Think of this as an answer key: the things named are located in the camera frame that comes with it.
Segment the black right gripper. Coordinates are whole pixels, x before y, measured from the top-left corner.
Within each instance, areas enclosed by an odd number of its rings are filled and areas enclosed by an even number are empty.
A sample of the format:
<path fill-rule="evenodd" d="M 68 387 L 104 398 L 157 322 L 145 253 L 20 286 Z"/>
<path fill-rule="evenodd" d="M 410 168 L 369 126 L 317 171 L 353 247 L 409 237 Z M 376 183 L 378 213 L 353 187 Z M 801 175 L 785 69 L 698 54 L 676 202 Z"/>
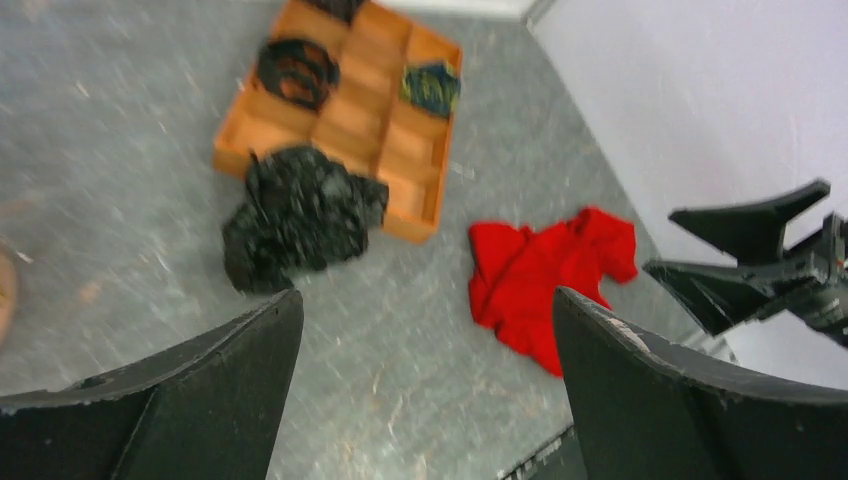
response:
<path fill-rule="evenodd" d="M 759 202 L 674 210 L 672 223 L 736 264 L 652 259 L 643 270 L 712 335 L 789 312 L 845 348 L 847 220 L 831 213 L 819 230 L 784 249 L 788 223 L 830 191 L 829 182 L 816 179 Z"/>

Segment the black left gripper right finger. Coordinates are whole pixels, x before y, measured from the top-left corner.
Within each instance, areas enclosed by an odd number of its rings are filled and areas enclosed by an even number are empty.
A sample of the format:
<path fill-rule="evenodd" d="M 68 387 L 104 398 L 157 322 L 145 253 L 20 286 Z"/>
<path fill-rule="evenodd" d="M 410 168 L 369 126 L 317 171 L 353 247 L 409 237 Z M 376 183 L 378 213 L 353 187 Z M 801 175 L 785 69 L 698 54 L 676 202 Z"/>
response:
<path fill-rule="evenodd" d="M 845 391 L 715 359 L 565 287 L 553 327 L 590 478 L 846 478 Z"/>

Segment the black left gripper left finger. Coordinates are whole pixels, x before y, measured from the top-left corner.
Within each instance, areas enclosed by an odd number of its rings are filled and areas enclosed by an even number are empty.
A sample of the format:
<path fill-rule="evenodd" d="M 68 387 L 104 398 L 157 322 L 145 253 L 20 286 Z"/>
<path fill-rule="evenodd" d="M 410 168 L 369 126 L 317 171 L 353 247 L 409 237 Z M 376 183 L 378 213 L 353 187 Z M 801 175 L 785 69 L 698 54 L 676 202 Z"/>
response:
<path fill-rule="evenodd" d="M 304 326 L 297 290 L 58 391 L 1 400 L 5 479 L 262 479 Z"/>

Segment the black plastic trash bag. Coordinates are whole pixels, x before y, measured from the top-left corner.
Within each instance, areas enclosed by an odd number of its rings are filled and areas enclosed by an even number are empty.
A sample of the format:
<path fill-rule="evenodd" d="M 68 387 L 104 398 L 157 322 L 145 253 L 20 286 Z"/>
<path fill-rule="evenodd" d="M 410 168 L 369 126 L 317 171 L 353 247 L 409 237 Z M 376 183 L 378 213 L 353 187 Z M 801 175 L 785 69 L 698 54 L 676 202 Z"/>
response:
<path fill-rule="evenodd" d="M 250 295 L 293 288 L 296 275 L 362 256 L 384 223 L 390 189 L 310 144 L 250 155 L 244 200 L 222 226 L 232 286 Z"/>

